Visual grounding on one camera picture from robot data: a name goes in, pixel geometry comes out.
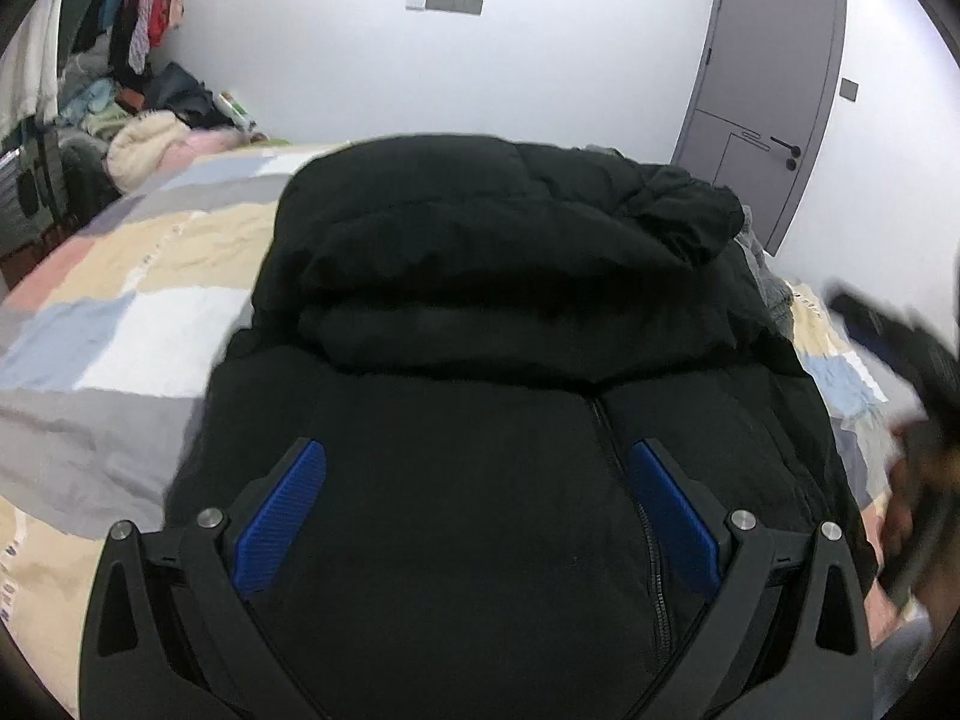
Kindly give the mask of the right hand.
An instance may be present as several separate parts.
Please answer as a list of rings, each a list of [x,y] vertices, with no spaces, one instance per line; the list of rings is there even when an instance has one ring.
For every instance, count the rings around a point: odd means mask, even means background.
[[[890,468],[890,497],[880,528],[884,562],[878,576],[880,588],[896,611],[908,605],[913,585],[926,566],[934,509],[935,494],[924,483],[923,473],[906,458],[897,460]]]

